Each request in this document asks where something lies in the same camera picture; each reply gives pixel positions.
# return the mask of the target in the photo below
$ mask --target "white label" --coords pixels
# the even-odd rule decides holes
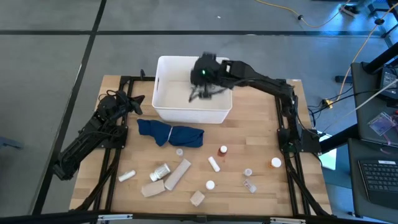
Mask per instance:
[[[379,161],[380,164],[390,164],[390,165],[396,165],[394,161]]]

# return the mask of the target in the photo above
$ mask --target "desk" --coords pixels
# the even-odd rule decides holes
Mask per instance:
[[[351,75],[353,77],[354,93],[376,89],[377,75],[370,75],[362,69],[360,63],[351,64]],[[376,92],[362,93],[355,96],[355,107],[365,102]],[[363,107],[356,110],[357,124],[345,129],[344,131],[321,142],[322,151],[329,151],[347,143],[349,138],[362,139],[379,144],[387,144],[384,136],[379,136],[369,126],[368,122],[375,118],[379,113],[386,112],[393,114],[395,108],[386,106],[386,102],[377,97],[366,103]],[[386,133],[391,140],[391,146],[398,147],[398,134],[395,129]]]
[[[353,199],[355,214],[396,223],[398,220],[397,210],[372,204],[366,196],[358,160],[382,159],[398,160],[398,156],[386,155],[380,152],[380,145],[364,142],[357,139],[348,140],[349,165],[351,166],[351,183],[353,186]]]
[[[119,80],[120,76],[105,76],[99,93],[117,90]],[[304,124],[310,124],[302,83],[292,80],[290,83],[296,86],[300,118]],[[165,162],[173,171],[182,160],[175,153],[176,147],[170,144],[159,147],[152,137],[140,136],[138,133],[137,118],[160,120],[151,105],[153,88],[154,82],[134,82],[132,95],[146,96],[141,105],[144,114],[129,114],[128,138],[121,153],[118,175],[133,169],[137,174],[125,182],[116,182],[112,212],[292,215],[285,167],[270,169],[267,166],[273,157],[282,159],[276,135],[278,119],[275,99],[267,93],[249,87],[236,88],[233,91],[233,108],[222,124],[179,124],[204,129],[204,144],[199,149],[184,149],[184,158],[192,165],[173,191],[144,198],[141,195],[141,186],[151,182],[149,174]],[[217,156],[217,150],[221,145],[228,146],[228,153],[224,157]],[[76,174],[77,181],[70,208],[79,206],[97,184],[103,155],[103,150],[94,150],[81,163]],[[207,161],[209,156],[216,159],[221,172],[213,171]],[[318,160],[305,153],[301,153],[301,158],[307,188],[323,209],[331,213]],[[253,170],[250,179],[257,187],[254,194],[249,193],[242,185],[242,173],[246,168]],[[215,181],[214,190],[208,191],[205,188],[207,180]],[[206,196],[199,207],[193,206],[189,201],[196,190],[200,190]],[[107,191],[105,186],[100,208],[104,207],[102,202],[105,201]],[[297,187],[296,196],[298,209],[303,213]]]

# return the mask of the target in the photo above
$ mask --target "wooden table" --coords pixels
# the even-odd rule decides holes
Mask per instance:
[[[99,91],[117,90],[120,76],[105,76]],[[299,98],[299,116],[304,125],[310,127],[310,118],[300,80],[289,80],[295,85]],[[149,136],[138,133],[137,118],[157,119],[153,109],[152,94],[154,82],[134,82],[133,96],[145,95],[141,108],[142,116],[129,114],[126,147],[122,150],[118,175],[135,170],[137,174],[124,182],[116,182],[112,208],[113,212],[128,213],[173,213],[207,215],[278,215],[291,216],[289,188],[284,164],[278,169],[270,169],[267,163],[273,157],[283,161],[277,143],[278,128],[275,99],[272,95],[245,87],[233,91],[233,108],[222,124],[177,124],[205,130],[203,146],[199,149],[183,148],[184,158],[192,163],[173,191],[165,191],[153,197],[144,198],[141,187],[151,183],[149,174],[158,166],[167,163],[173,171],[182,158],[176,155],[176,147],[166,144],[156,145]],[[221,145],[228,146],[224,157],[217,156]],[[94,150],[81,163],[70,208],[76,208],[93,190],[98,182],[104,151]],[[221,171],[216,173],[207,158],[213,156]],[[317,202],[331,213],[325,181],[319,161],[311,154],[301,153],[305,183]],[[257,187],[251,194],[242,182],[243,170],[250,168],[249,178]],[[214,190],[207,190],[205,183],[213,180]],[[196,190],[205,194],[199,207],[190,203]],[[101,208],[107,193],[103,191]],[[303,213],[300,191],[296,186],[298,209]]]

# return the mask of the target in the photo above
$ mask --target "blue cloth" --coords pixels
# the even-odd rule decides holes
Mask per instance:
[[[156,120],[138,119],[140,135],[149,135],[155,138],[158,146],[163,146],[169,138],[171,125]],[[170,134],[169,143],[173,146],[201,147],[203,145],[202,129],[186,126],[174,126]]]

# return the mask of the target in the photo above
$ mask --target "white plastic bin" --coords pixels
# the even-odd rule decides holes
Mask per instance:
[[[195,98],[190,72],[198,57],[161,56],[157,61],[152,106],[164,121],[221,124],[232,108],[232,91],[225,90],[210,100]],[[228,58],[217,58],[221,63]]]

